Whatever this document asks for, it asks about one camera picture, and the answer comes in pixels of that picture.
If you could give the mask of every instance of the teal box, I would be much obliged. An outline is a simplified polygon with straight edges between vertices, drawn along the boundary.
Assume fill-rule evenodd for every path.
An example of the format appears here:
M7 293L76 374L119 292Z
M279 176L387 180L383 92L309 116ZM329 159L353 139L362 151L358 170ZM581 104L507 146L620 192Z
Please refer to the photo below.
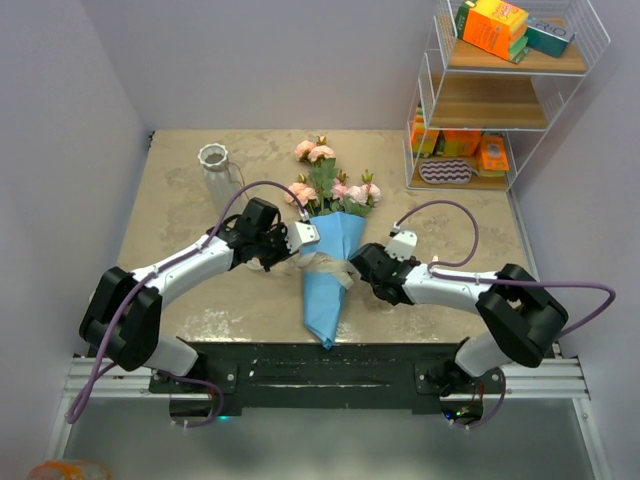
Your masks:
M576 36L573 30L546 20L527 19L527 47L559 58Z

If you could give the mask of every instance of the rose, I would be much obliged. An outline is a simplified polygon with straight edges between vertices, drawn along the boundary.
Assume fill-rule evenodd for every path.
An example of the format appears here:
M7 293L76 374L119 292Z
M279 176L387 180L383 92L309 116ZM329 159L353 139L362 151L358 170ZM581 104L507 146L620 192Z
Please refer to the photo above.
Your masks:
M331 193L333 194L334 200L340 200L342 202L344 200L344 196L347 194L347 186L343 185L340 180L335 178L333 180L333 187L331 187Z
M293 193L296 198L300 200L300 203L302 203L303 206L309 203L309 200L317 200L318 198L316 191L308 185L305 185L304 183L292 183L291 185L289 185L289 190L291 190L291 193ZM291 195L285 193L284 201L287 203L293 203L295 200Z
M362 187L349 187L347 190L347 197L351 198L354 202L360 205L366 205L369 198L369 194Z
M309 152L309 161L311 163L316 163L318 160L324 160L325 158L335 158L336 154L333 150L326 145L320 145L314 147L313 150Z
M316 144L310 142L309 140L305 140L304 142L300 142L296 147L295 154L298 161L306 160L309 156L309 152L315 148Z
M374 183L367 183L361 187L365 192L367 192L367 197L370 197L373 200L373 204L377 205L382 198L382 192L378 188L378 186Z

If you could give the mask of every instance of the marble table surface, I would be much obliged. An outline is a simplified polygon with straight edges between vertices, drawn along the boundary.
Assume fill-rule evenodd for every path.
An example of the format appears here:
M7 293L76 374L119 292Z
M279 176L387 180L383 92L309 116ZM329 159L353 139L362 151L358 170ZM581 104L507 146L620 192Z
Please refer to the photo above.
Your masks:
M190 245L217 221L216 210L198 164L207 143L226 145L247 182L275 180L286 185L308 168L293 155L295 146L327 135L338 166L354 181L365 168L375 172L383 192L368 217L363 242L386 243L389 230L409 208L433 199L466 205L480 225L480 244L466 270L490 271L507 262L526 266L507 195L494 191L407 190L402 131L371 130L160 130L155 133L118 264L131 270L152 264ZM282 192L258 187L253 196L281 208L286 221L297 217ZM419 236L416 256L428 261L459 260L472 244L466 216L435 206L411 217L407 226ZM393 307L356 281L347 292L337 342L457 342L485 330L478 316L439 306ZM300 272L277 266L256 272L245 266L198 285L163 312L162 333L188 341L315 342L302 322Z

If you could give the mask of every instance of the bouquet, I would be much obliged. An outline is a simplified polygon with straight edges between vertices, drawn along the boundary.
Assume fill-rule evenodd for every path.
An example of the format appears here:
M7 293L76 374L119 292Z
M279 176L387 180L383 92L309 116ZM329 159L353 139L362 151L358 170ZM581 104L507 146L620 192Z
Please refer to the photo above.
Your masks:
M368 170L361 175L362 185L347 186L349 176L336 167L335 153L327 146L326 137L318 137L315 143L300 143L295 155L311 169L300 174L289 189L306 207L320 233L320 242L301 252L301 264L306 265L304 324L329 349L350 286L348 259L360 246L365 217L378 205L382 194ZM295 205L288 194L285 201Z

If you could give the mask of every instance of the chevron pattern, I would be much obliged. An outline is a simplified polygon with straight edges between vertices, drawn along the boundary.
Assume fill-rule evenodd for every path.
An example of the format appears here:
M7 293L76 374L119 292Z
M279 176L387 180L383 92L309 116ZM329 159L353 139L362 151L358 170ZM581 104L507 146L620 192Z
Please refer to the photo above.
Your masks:
M420 177L427 183L464 184L471 181L472 168L461 158L425 160L420 165Z

